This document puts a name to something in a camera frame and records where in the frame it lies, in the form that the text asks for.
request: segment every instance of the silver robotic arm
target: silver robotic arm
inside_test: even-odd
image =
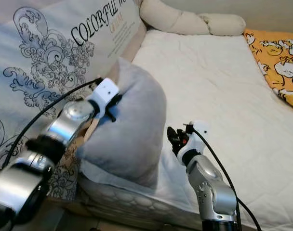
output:
[[[209,128],[202,121],[189,123],[204,139]],[[168,139],[179,162],[186,166],[190,185],[197,195],[199,214],[204,231],[237,230],[237,199],[233,190],[224,183],[221,173],[203,155],[204,142],[198,135],[168,127]]]
[[[118,87],[106,78],[86,100],[67,103],[60,116],[0,172],[0,229],[34,216],[49,194],[48,180],[66,149],[88,121],[103,117],[109,106],[118,103],[118,93]]]

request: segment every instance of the gray pillow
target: gray pillow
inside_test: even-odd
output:
[[[77,155],[118,177],[152,186],[166,120],[165,94],[147,71],[122,58],[119,64],[123,98],[110,109],[117,120],[102,118]]]

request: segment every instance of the white bedsheet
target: white bedsheet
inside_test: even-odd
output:
[[[267,86],[245,39],[151,30],[133,63],[162,85],[168,102],[166,126],[182,128],[195,119],[210,123],[210,145],[263,230],[293,231],[293,109]],[[87,177],[198,211],[185,167],[177,162],[166,135],[155,190],[100,169]],[[244,210],[241,215],[243,224],[253,227]]]

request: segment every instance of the black wire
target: black wire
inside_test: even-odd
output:
[[[56,99],[55,101],[53,101],[51,104],[49,104],[48,106],[46,106],[42,111],[40,111],[21,131],[21,133],[17,136],[16,140],[14,141],[14,143],[11,146],[11,149],[9,150],[9,152],[7,153],[6,159],[2,165],[2,168],[5,168],[11,159],[11,156],[13,155],[13,151],[15,149],[15,147],[17,146],[18,142],[20,141],[20,139],[22,138],[22,136],[25,134],[25,132],[34,124],[34,122],[42,115],[44,114],[46,111],[48,111],[51,107],[53,107],[54,105],[56,105],[58,102],[60,102],[61,100],[63,100],[65,97],[67,97],[68,95],[70,95],[71,93],[85,87],[88,86],[90,84],[93,84],[97,81],[97,79],[92,80],[90,82],[84,83],[72,90],[70,90],[69,92],[67,92],[66,94],[60,96],[58,99]]]
[[[241,224],[241,216],[240,216],[240,206],[239,203],[245,208],[245,210],[248,212],[248,214],[251,216],[251,218],[253,219],[258,231],[261,231],[260,225],[257,221],[257,219],[255,218],[255,216],[253,215],[253,213],[250,211],[250,209],[238,198],[237,196],[237,192],[234,188],[234,185],[232,183],[232,180],[230,178],[230,176],[228,175],[225,167],[222,165],[222,163],[220,162],[220,160],[218,159],[217,155],[215,154],[215,152],[213,151],[212,147],[209,145],[209,143],[204,139],[204,137],[197,132],[194,128],[192,128],[193,132],[196,133],[200,139],[202,139],[202,141],[205,143],[205,145],[208,147],[208,149],[210,150],[210,152],[212,153],[214,159],[217,161],[218,165],[220,166],[221,170],[223,171],[225,177],[227,178],[229,185],[231,187],[231,189],[233,190],[235,197],[237,198],[237,223],[238,223],[238,227],[239,230],[242,231],[242,224]]]
[[[241,206],[243,206],[243,208],[245,208],[245,210],[248,212],[249,216],[251,216],[251,218],[253,219],[254,224],[256,225],[258,231],[262,231],[261,227],[256,219],[256,217],[254,216],[254,214],[251,212],[251,210],[246,206],[246,204],[244,204],[243,201],[241,201],[241,199],[238,198],[238,202],[241,204]]]

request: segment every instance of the orange blanket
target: orange blanket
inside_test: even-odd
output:
[[[293,33],[246,29],[244,36],[269,86],[293,106]]]

